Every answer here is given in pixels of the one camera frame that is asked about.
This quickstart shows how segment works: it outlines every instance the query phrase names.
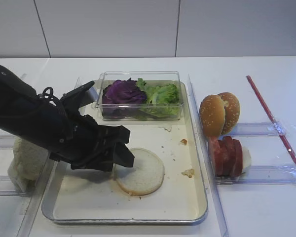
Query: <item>white tray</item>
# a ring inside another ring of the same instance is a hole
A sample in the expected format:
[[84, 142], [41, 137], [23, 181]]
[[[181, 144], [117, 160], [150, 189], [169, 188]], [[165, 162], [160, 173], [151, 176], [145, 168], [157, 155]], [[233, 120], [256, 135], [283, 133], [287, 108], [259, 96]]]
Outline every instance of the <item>white tray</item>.
[[[53, 172], [41, 210], [57, 224], [192, 225], [202, 222], [208, 203], [203, 184], [185, 86], [184, 109], [177, 121], [103, 121], [91, 105], [84, 113], [98, 124], [124, 125], [131, 131], [128, 148], [157, 154], [165, 166], [163, 185], [147, 196], [123, 192], [110, 173], [71, 170], [60, 162]], [[182, 139], [187, 145], [180, 144]], [[193, 168], [192, 178], [181, 172]]]

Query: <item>top bun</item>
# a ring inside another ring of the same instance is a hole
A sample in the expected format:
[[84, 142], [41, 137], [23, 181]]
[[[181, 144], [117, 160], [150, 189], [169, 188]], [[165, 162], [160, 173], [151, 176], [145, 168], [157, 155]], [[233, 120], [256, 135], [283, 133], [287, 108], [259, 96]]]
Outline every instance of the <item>top bun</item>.
[[223, 92], [206, 96], [199, 109], [206, 137], [219, 137], [229, 133], [237, 124], [240, 104], [235, 95]]

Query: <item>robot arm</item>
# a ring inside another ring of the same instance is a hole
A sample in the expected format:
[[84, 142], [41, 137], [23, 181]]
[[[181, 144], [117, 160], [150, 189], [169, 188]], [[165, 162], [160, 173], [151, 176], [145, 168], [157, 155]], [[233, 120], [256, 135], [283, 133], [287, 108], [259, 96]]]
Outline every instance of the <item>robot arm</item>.
[[42, 94], [0, 65], [0, 129], [50, 150], [50, 158], [71, 169], [111, 171], [113, 164], [133, 167], [125, 144], [130, 131], [123, 126], [98, 125], [78, 109], [93, 102], [91, 81], [59, 100], [53, 89]]

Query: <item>food crumb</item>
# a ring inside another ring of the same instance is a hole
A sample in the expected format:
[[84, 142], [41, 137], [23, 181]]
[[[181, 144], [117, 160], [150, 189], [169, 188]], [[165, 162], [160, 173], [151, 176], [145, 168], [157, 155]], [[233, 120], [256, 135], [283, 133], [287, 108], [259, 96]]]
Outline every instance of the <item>food crumb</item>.
[[186, 145], [187, 145], [187, 140], [186, 140], [186, 139], [182, 139], [182, 140], [180, 141], [180, 143], [186, 146]]
[[188, 176], [189, 178], [192, 178], [193, 175], [194, 175], [194, 169], [187, 169], [183, 172], [181, 172], [182, 175], [186, 175]]

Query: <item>red straw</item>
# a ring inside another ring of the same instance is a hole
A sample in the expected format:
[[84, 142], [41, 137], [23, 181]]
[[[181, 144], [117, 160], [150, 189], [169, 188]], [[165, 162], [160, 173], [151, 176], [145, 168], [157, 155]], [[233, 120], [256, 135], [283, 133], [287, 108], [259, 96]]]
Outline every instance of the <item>red straw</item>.
[[[257, 89], [256, 85], [254, 84], [253, 80], [251, 79], [250, 76], [247, 76], [247, 79], [248, 79], [248, 82], [249, 82], [249, 84], [251, 85], [253, 91], [255, 92], [257, 98], [259, 99], [259, 101], [260, 101], [262, 107], [264, 108], [264, 110], [265, 110], [267, 116], [269, 117], [269, 119], [271, 120], [271, 122], [275, 123], [276, 120], [275, 120], [273, 114], [271, 113], [271, 110], [270, 110], [270, 109], [268, 108], [268, 106], [266, 105], [266, 102], [263, 100], [263, 98], [262, 98], [262, 96], [261, 96], [259, 90]], [[280, 138], [281, 138], [281, 140], [282, 140], [282, 142], [283, 142], [283, 144], [284, 144], [284, 146], [285, 146], [287, 152], [290, 154], [290, 156], [291, 156], [293, 162], [294, 162], [295, 165], [296, 165], [296, 154], [295, 154], [293, 148], [291, 147], [290, 143], [288, 142], [286, 136], [283, 135], [283, 134], [281, 134], [278, 130], [277, 130], [277, 132], [278, 132], [278, 135], [280, 136]]]

